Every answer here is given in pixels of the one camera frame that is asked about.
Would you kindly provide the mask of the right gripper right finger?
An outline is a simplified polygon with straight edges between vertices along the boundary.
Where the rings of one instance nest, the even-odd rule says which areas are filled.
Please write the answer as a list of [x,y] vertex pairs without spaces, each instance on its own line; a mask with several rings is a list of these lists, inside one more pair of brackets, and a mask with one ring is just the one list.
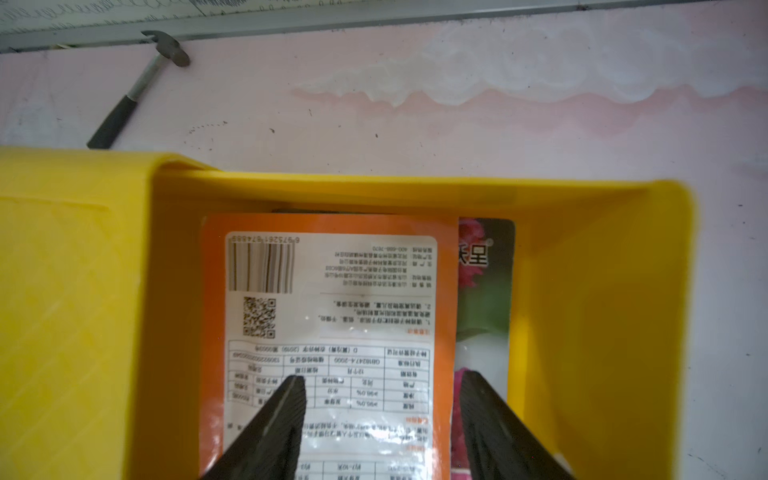
[[479,372],[463,373],[459,405],[473,479],[574,478]]

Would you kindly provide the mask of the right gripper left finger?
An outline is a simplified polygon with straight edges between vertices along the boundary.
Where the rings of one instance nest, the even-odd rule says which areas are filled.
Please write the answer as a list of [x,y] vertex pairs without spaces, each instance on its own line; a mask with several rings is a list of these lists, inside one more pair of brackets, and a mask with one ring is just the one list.
[[286,377],[201,479],[293,479],[306,408],[305,379],[296,375]]

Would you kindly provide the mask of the orange seed bag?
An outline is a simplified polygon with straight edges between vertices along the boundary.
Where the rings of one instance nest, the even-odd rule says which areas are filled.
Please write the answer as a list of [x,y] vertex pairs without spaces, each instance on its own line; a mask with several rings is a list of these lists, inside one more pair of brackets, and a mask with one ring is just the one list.
[[296,375],[293,479],[448,478],[458,234],[444,215],[209,216],[200,472]]

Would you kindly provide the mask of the pink flower seed bag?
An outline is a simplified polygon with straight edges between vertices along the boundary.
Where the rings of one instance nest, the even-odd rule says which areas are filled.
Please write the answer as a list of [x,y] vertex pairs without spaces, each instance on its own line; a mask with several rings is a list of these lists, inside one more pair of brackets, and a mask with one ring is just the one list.
[[512,220],[463,217],[459,220],[457,352],[453,381],[451,477],[472,479],[463,433],[460,391],[467,370],[460,343],[478,335],[508,341],[516,229]]

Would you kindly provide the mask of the yellow top drawer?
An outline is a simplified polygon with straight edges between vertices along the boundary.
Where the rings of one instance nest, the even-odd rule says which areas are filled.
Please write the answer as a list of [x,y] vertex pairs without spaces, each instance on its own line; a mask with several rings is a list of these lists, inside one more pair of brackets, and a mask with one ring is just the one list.
[[459,266],[515,227],[508,402],[578,479],[670,479],[694,206],[674,181],[218,171],[161,156],[115,191],[108,377],[126,479],[195,479],[296,375],[290,477],[450,475]]

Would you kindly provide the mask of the yellow drawer cabinet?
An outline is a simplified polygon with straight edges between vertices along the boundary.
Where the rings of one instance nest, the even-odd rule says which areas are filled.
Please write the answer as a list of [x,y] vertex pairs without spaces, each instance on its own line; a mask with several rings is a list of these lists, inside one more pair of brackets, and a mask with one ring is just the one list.
[[1,475],[193,479],[196,392],[163,384],[150,315],[151,227],[173,153],[1,151]]

